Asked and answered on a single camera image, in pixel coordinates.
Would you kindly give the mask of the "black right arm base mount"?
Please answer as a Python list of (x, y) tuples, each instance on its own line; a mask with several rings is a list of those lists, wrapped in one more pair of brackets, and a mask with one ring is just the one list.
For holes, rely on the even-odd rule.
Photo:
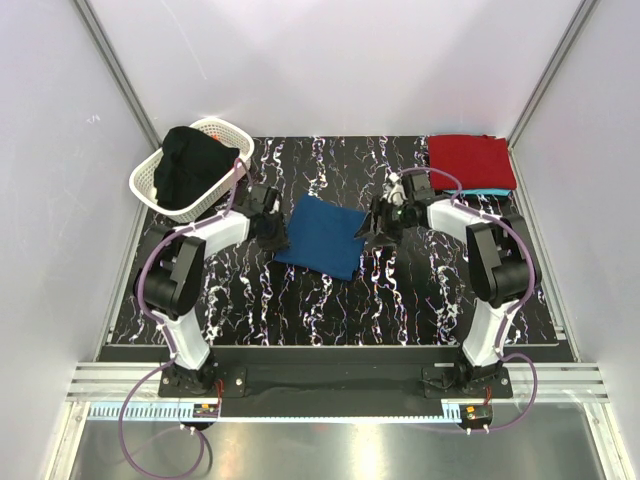
[(423, 367), (421, 383), (428, 399), (494, 400), (513, 397), (508, 371), (498, 361), (472, 366), (466, 359)]

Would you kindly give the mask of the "black t shirt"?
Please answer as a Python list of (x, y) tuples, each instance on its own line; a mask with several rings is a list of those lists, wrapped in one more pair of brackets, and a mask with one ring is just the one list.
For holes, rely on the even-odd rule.
[(189, 207), (232, 169), (215, 163), (211, 143), (210, 135), (188, 126), (167, 133), (154, 171), (160, 207), (172, 211)]

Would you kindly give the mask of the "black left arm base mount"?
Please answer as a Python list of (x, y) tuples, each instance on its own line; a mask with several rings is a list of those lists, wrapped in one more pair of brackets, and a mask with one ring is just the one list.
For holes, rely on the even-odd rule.
[(161, 398), (242, 398), (247, 370), (238, 365), (207, 360), (199, 370), (171, 366), (161, 374)]

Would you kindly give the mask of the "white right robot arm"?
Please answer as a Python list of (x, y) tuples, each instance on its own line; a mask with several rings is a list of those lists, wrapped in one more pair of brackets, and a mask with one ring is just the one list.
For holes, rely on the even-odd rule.
[(483, 213), (462, 203), (459, 191), (437, 194), (431, 188), (432, 173), (445, 174), (427, 167), (388, 174), (355, 236), (373, 248), (391, 247), (401, 243), (406, 230), (421, 227), (466, 245), (477, 301), (453, 381), (460, 393), (472, 397), (499, 373), (508, 330), (538, 288), (541, 272), (522, 216)]

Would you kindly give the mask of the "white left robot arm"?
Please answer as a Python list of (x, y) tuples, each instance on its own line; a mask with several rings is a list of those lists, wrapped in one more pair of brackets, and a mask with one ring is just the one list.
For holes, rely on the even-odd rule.
[(251, 240), (263, 250), (286, 249), (281, 200), (276, 188), (255, 185), (225, 211), (176, 229), (156, 225), (144, 238), (132, 293), (165, 336), (173, 364), (183, 370), (181, 384), (193, 395), (208, 394), (216, 382), (216, 372), (205, 365), (210, 347), (195, 313), (205, 261)]

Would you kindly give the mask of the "blue printed t shirt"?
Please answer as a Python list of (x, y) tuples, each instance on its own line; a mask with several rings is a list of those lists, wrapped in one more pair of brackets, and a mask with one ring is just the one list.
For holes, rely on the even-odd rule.
[(289, 248), (279, 251), (274, 260), (351, 281), (365, 243), (355, 234), (365, 217), (362, 211), (304, 195), (296, 203), (287, 226)]

